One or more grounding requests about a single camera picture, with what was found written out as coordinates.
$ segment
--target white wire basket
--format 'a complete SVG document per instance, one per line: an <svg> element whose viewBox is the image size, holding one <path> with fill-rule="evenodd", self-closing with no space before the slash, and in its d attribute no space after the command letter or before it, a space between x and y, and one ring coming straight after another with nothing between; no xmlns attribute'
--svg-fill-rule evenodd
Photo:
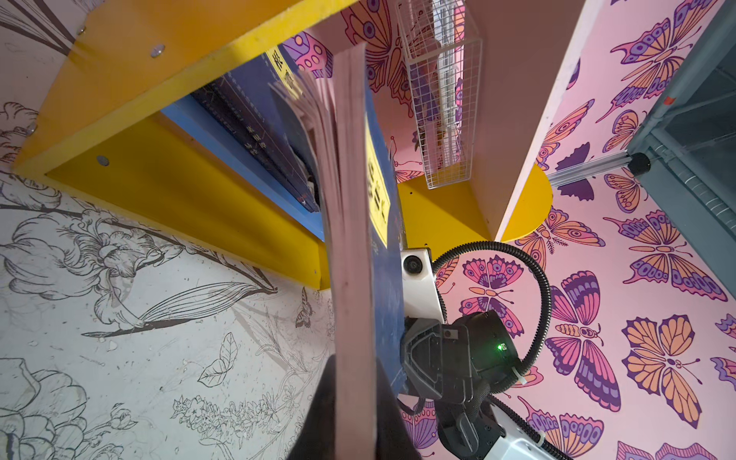
<svg viewBox="0 0 736 460"><path fill-rule="evenodd" d="M396 6L429 188L470 179L483 42L464 0Z"/></svg>

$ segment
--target metal screw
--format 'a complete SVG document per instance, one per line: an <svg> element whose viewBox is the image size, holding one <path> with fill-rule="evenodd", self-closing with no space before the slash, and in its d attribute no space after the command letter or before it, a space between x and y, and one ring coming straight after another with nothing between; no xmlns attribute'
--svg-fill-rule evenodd
<svg viewBox="0 0 736 460"><path fill-rule="evenodd" d="M161 56L161 53L163 53L163 50L166 49L166 45L156 45L153 47L153 50L151 50L151 57L159 57Z"/></svg>
<svg viewBox="0 0 736 460"><path fill-rule="evenodd" d="M31 124L28 125L26 128L26 137L30 136L36 131L36 128L38 128L38 125L35 121L31 121Z"/></svg>

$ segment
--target pink wallpaper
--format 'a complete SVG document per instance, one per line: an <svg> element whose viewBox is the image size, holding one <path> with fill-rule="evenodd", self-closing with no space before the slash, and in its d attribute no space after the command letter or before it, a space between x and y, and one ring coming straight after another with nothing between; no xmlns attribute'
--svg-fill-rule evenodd
<svg viewBox="0 0 736 460"><path fill-rule="evenodd" d="M552 172L625 148L721 4L606 3L540 150L541 167ZM393 4L361 0L308 37L332 52L368 42L369 83L403 181L422 173L392 12ZM309 53L292 55L304 62ZM503 400L573 458L733 457L732 295L627 170L555 191L549 217L515 244L545 267L554 314L528 383ZM449 320L492 308L526 353L539 319L528 270L490 252L453 265L438 280ZM436 441L434 405L404 418L422 455L454 458Z"/></svg>

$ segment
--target leaf drawing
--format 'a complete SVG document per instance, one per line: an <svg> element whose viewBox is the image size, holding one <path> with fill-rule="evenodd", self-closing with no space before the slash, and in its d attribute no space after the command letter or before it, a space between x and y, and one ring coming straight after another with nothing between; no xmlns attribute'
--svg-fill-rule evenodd
<svg viewBox="0 0 736 460"><path fill-rule="evenodd" d="M207 366L199 376L198 382L202 382L204 386L212 388L218 386L225 379L227 371L233 368L233 363L238 355L238 345L235 343L233 333L227 333L222 340L220 347L220 357Z"/></svg>

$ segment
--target yellow label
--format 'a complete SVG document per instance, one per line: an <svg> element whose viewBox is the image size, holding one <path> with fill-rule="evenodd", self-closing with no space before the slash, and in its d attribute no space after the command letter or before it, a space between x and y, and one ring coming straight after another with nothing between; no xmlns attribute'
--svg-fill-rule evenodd
<svg viewBox="0 0 736 460"><path fill-rule="evenodd" d="M391 200L386 190L386 183L383 181L381 167L378 165L375 148L373 148L373 139L370 135L370 128L368 128L368 118L366 118L366 162L368 164L368 208L370 221L373 223L373 228L375 228L376 233L381 238L383 245L388 247Z"/></svg>
<svg viewBox="0 0 736 460"><path fill-rule="evenodd" d="M276 70L279 79L289 90L289 93L296 99L302 95L302 91L297 86L297 82L294 80L294 75L291 74L291 69L286 65L286 61L283 59L283 54L279 50L278 46L274 46L268 51L269 60L271 65Z"/></svg>

